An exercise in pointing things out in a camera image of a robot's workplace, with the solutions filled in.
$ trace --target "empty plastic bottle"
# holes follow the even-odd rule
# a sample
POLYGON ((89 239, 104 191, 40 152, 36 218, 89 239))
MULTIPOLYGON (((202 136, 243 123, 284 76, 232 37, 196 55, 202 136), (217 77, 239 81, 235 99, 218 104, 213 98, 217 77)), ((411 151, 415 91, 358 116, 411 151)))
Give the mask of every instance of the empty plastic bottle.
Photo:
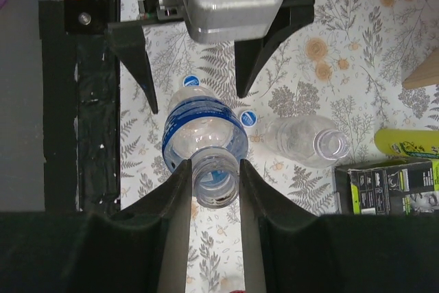
POLYGON ((334 164, 350 148, 335 123, 317 115, 275 119, 268 124, 265 143, 273 152, 314 168, 334 164))
POLYGON ((239 162, 248 140, 233 111, 201 86, 183 87, 169 103, 162 153, 173 172, 192 160, 193 194, 205 207, 218 209, 238 196, 239 162))

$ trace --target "wooden block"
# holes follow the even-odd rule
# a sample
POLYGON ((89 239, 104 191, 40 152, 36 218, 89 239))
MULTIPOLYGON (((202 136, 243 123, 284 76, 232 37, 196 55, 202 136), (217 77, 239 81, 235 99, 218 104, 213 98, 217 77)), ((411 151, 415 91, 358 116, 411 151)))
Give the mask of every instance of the wooden block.
POLYGON ((403 81, 405 89, 418 89, 439 84, 439 48, 434 50, 411 75, 403 81))

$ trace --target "plastic bottle on side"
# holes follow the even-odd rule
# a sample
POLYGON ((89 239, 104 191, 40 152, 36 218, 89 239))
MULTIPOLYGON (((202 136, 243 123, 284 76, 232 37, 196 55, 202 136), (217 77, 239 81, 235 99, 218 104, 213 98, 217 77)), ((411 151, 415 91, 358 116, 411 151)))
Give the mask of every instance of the plastic bottle on side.
POLYGON ((173 172, 192 160, 193 195, 204 207, 231 204, 239 191, 239 162, 247 156, 247 134, 233 111, 201 86, 173 95, 165 123, 162 153, 173 172))
POLYGON ((335 123, 317 115, 275 119, 264 139, 271 151, 314 168, 333 165, 350 149, 348 137, 335 123))
POLYGON ((375 133, 378 150, 391 156, 439 159, 439 132, 382 128, 375 133))

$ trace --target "product box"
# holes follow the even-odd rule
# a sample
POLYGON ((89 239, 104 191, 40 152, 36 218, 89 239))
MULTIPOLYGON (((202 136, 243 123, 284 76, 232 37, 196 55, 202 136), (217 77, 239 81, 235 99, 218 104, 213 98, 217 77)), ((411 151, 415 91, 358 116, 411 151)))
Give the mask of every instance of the product box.
POLYGON ((404 158, 343 165, 335 168, 334 182, 343 214, 439 215, 437 160, 404 158))

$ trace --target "robotic arm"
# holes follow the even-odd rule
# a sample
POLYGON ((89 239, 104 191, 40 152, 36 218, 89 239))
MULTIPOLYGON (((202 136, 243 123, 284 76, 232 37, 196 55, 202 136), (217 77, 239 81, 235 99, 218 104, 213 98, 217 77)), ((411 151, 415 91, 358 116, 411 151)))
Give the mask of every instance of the robotic arm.
POLYGON ((143 25, 184 21, 198 43, 234 41, 237 94, 245 97, 277 47, 313 22, 313 5, 314 0, 145 0, 139 2, 138 21, 111 23, 106 35, 157 113, 143 25))

